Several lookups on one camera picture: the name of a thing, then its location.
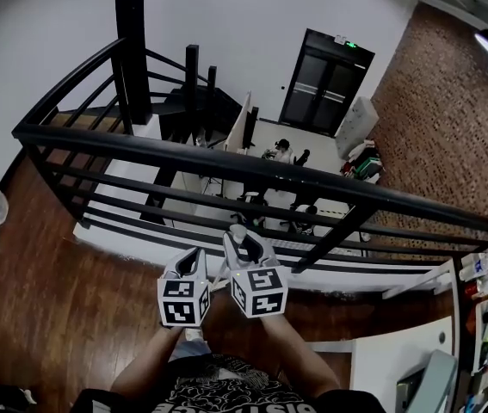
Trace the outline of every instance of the black graphic t-shirt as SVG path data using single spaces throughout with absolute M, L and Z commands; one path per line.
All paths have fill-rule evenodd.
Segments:
M 323 413 L 384 412 L 363 391 L 328 391 L 304 398 L 239 358 L 207 354 L 172 361 L 165 378 L 137 403 L 104 391 L 83 391 L 72 413 Z

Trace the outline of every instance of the person sitting at desk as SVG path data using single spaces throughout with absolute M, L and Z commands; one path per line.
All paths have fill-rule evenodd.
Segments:
M 307 214 L 316 214 L 318 209 L 314 205 L 299 205 L 295 211 Z M 314 225 L 302 222 L 290 222 L 287 232 L 314 236 Z
M 252 203 L 255 205 L 268 206 L 269 203 L 262 197 L 258 192 L 250 191 L 248 193 L 242 194 L 237 200 L 244 201 L 246 203 Z M 259 228 L 264 228 L 265 217 L 260 213 L 246 211 L 244 213 L 235 213 L 231 217 L 236 217 L 240 225 L 254 226 Z
M 263 159 L 271 159 L 282 163 L 292 163 L 293 150 L 287 139 L 280 139 L 275 143 L 274 149 L 267 149 L 262 155 Z

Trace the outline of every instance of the desk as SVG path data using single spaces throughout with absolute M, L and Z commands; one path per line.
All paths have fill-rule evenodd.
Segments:
M 443 344 L 439 342 L 441 332 L 446 337 Z M 350 389 L 372 393 L 387 413 L 393 413 L 397 381 L 411 370 L 427 365 L 436 349 L 452 354 L 452 318 L 348 342 L 311 342 L 309 345 L 317 352 L 352 353 Z

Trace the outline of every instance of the hardwood floor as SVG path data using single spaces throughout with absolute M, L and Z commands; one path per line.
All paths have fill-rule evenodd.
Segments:
M 78 244 L 75 222 L 25 160 L 5 192 L 0 228 L 0 384 L 30 388 L 37 411 L 64 412 L 85 387 L 108 389 L 158 327 L 161 270 Z M 446 317 L 449 294 L 342 302 L 291 292 L 287 317 L 307 341 L 350 339 Z M 260 322 L 217 294 L 204 324 L 213 352 L 276 375 Z

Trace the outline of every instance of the black stair post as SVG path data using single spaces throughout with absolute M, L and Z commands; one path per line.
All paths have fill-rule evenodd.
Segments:
M 203 119 L 203 126 L 206 129 L 206 141 L 211 140 L 213 135 L 213 124 L 215 116 L 215 84 L 217 82 L 217 66 L 210 65 L 207 73 L 207 98 L 206 112 Z
M 186 77 L 184 82 L 184 109 L 186 110 L 186 132 L 192 132 L 195 142 L 200 131 L 200 121 L 196 114 L 196 97 L 198 90 L 198 55 L 200 47 L 198 45 L 188 45 L 186 47 Z
M 125 38 L 121 67 L 129 114 L 134 124 L 145 125 L 151 113 L 146 68 L 144 0 L 115 0 L 117 36 Z

